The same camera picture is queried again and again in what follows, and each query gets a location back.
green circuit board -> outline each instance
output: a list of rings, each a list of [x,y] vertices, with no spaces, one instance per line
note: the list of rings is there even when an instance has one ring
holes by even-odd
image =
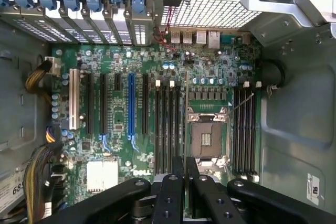
[[[88,163],[107,160],[117,164],[111,176],[117,183],[132,177],[143,177],[153,181],[156,173],[168,173],[169,167],[158,163],[161,158],[155,152],[156,127],[160,124],[160,134],[173,134],[171,155],[192,156],[190,144],[192,137],[192,124],[184,130],[186,111],[189,113],[226,113],[233,108],[233,87],[244,81],[255,82],[258,77],[255,69],[255,60],[260,57],[258,44],[241,45],[235,41],[230,44],[221,44],[220,50],[207,49],[203,46],[176,46],[176,51],[155,45],[152,47],[118,47],[118,46],[89,46],[89,45],[56,45],[52,55],[61,60],[60,77],[53,77],[52,92],[60,94],[57,116],[53,116],[53,125],[59,127],[61,139],[65,142],[64,155],[60,162],[66,165],[67,188],[66,201],[68,205],[80,202],[97,191],[88,190],[90,178]],[[69,123],[69,84],[68,73],[70,69],[80,69],[80,99],[79,108],[82,115],[80,128],[70,130]],[[130,118],[129,107],[129,74],[135,76],[134,117]],[[88,133],[88,75],[93,81],[94,109],[91,111],[90,124],[93,133]],[[101,82],[102,74],[106,74],[106,104],[105,111],[101,111]],[[143,93],[143,76],[148,76],[148,94]],[[167,88],[167,97],[162,100],[162,91]],[[177,89],[179,93],[172,95],[169,92]],[[144,134],[143,113],[144,103],[147,101],[147,128]],[[169,102],[172,106],[170,118]],[[106,113],[106,132],[101,133],[101,113]],[[129,138],[129,121],[133,120],[135,134],[135,147]],[[226,148],[227,141],[232,141],[233,122],[226,121],[221,124],[221,148],[218,154],[222,158],[230,157],[230,150]],[[164,158],[169,162],[169,154]],[[213,174],[222,182],[231,176],[224,168],[212,171],[204,169],[206,174]]]

white connector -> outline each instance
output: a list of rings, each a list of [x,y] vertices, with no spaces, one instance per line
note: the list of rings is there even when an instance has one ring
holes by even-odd
[[[79,69],[70,69],[69,89],[69,129],[79,128]]]

wire bundle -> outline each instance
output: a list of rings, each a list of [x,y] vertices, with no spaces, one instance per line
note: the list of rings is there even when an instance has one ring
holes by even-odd
[[[24,175],[24,193],[27,203],[28,224],[35,223],[44,215],[44,167],[53,156],[62,150],[62,147],[62,142],[46,143],[37,147],[29,159]]]
[[[166,48],[168,48],[172,51],[176,51],[176,48],[172,47],[171,45],[168,45],[167,40],[164,38],[164,35],[166,35],[169,31],[170,22],[172,21],[172,17],[173,17],[172,8],[169,7],[167,24],[166,24],[166,27],[164,28],[164,32],[161,32],[158,27],[154,27],[153,28],[153,37],[159,44],[162,44],[163,46],[165,46]]]
[[[38,86],[43,76],[50,71],[53,63],[49,60],[43,61],[27,78],[25,88],[29,93],[38,94],[46,99],[51,104],[51,97],[48,93]]]
[[[46,139],[48,143],[53,143],[56,141],[54,135],[51,132],[51,127],[47,127],[47,131],[46,131]]]

screw hole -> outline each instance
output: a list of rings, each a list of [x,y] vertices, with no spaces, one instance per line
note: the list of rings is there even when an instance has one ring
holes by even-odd
[[[172,214],[169,211],[163,212],[163,217],[164,218],[169,218]]]
[[[224,217],[227,218],[227,219],[231,219],[233,217],[233,215],[230,212],[225,212]]]

motherboard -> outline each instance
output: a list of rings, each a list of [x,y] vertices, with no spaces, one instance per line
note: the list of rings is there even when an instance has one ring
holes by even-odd
[[[222,36],[219,50],[54,46],[51,117],[68,206],[132,177],[152,182],[176,155],[222,183],[232,178],[234,90],[257,85],[260,46]]]

